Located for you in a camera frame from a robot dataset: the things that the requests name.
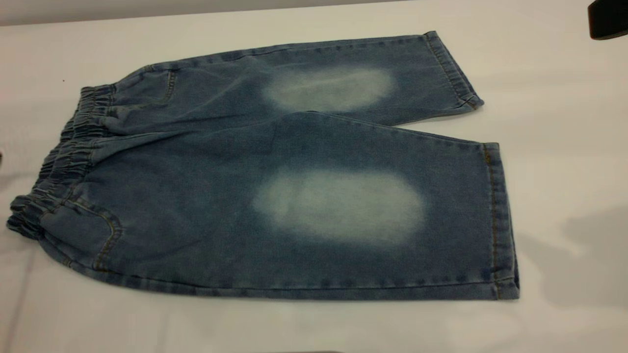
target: pocket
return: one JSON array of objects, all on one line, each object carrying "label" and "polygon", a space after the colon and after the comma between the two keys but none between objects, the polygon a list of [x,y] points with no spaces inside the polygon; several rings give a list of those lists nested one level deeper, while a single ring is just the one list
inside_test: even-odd
[{"label": "pocket", "polygon": [[167,103],[175,91],[176,70],[138,70],[115,84],[115,106],[144,107]]},{"label": "pocket", "polygon": [[119,237],[117,219],[100,207],[66,200],[40,219],[46,240],[66,258],[98,269]]}]

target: white surface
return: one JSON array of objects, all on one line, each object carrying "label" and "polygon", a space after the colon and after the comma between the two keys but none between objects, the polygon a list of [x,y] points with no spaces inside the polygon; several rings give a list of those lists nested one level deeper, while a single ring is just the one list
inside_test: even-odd
[{"label": "white surface", "polygon": [[392,0],[0,0],[0,26]]},{"label": "white surface", "polygon": [[437,30],[486,105],[406,127],[500,142],[522,281],[509,303],[159,295],[81,276],[4,229],[0,347],[626,352],[628,36],[589,39],[588,3],[425,0],[0,28],[2,218],[35,181],[82,86],[224,50]]}]

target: denim fabric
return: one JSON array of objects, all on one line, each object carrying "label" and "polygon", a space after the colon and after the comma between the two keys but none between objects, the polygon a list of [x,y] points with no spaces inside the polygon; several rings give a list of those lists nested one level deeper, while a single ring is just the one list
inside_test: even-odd
[{"label": "denim fabric", "polygon": [[149,65],[83,89],[8,226],[144,290],[518,298],[498,145],[391,127],[482,104],[435,32]]}]

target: bleached spot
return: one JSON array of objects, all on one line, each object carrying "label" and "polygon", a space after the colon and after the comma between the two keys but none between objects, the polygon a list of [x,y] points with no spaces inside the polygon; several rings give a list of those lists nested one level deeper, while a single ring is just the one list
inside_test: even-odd
[{"label": "bleached spot", "polygon": [[417,191],[378,171],[280,171],[261,185],[252,205],[279,231],[371,245],[403,243],[425,220]]},{"label": "bleached spot", "polygon": [[377,68],[289,69],[271,79],[264,96],[286,112],[347,112],[379,102],[393,88],[393,78]]}]

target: blue denim shorts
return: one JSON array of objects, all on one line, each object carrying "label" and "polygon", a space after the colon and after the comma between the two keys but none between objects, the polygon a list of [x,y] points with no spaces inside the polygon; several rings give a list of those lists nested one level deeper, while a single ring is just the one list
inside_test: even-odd
[{"label": "blue denim shorts", "polygon": [[435,32],[148,65],[81,92],[8,227],[99,281],[206,296],[519,297],[496,143]]}]

